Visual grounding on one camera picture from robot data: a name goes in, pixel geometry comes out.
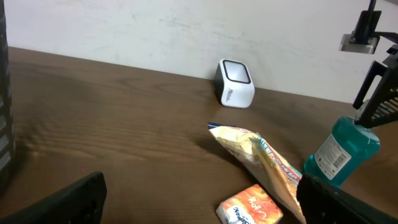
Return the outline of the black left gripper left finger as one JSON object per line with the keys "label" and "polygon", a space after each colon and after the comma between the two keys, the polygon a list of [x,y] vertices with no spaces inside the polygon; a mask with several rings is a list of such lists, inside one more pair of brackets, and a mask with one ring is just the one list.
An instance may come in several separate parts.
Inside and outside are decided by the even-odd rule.
{"label": "black left gripper left finger", "polygon": [[1,219],[1,224],[99,224],[107,196],[104,174],[93,172],[48,197]]}

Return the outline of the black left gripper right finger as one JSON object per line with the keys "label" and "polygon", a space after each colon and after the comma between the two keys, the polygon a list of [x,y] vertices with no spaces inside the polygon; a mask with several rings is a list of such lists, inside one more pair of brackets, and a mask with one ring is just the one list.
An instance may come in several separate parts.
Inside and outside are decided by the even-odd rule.
{"label": "black left gripper right finger", "polygon": [[297,200],[308,224],[397,224],[397,219],[313,174],[304,174]]}

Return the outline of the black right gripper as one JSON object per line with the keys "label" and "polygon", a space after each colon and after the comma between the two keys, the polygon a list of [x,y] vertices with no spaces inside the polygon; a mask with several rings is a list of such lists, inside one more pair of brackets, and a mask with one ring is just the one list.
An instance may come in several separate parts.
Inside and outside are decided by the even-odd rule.
{"label": "black right gripper", "polygon": [[[365,128],[397,121],[397,33],[375,32],[374,34],[392,41],[394,45],[387,50],[389,56],[383,61],[386,67],[373,61],[354,100],[353,107],[357,109],[354,123]],[[364,101],[376,76],[380,76],[381,79],[370,99]]]}

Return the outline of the blue mouthwash bottle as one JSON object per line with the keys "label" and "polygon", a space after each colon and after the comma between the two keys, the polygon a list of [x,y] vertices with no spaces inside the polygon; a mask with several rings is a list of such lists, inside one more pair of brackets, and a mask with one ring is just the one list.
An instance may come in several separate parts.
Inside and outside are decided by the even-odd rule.
{"label": "blue mouthwash bottle", "polygon": [[340,187],[363,161],[380,149],[377,135],[372,129],[355,124],[356,118],[342,116],[337,120],[319,150],[304,163],[305,173]]}

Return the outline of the small orange snack packet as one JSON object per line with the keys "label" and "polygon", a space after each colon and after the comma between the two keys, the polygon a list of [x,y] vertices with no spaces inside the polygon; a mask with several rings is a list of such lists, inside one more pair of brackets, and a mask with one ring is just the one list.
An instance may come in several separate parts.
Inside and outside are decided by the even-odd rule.
{"label": "small orange snack packet", "polygon": [[284,216],[258,184],[221,202],[216,214],[223,224],[277,224]]}

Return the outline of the yellow snack bag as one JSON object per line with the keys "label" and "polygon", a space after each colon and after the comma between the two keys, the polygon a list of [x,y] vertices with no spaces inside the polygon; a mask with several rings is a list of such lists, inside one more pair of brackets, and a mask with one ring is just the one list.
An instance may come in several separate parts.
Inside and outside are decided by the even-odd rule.
{"label": "yellow snack bag", "polygon": [[292,167],[260,134],[235,126],[208,123],[213,137],[257,179],[272,198],[306,223],[297,200],[302,174]]}

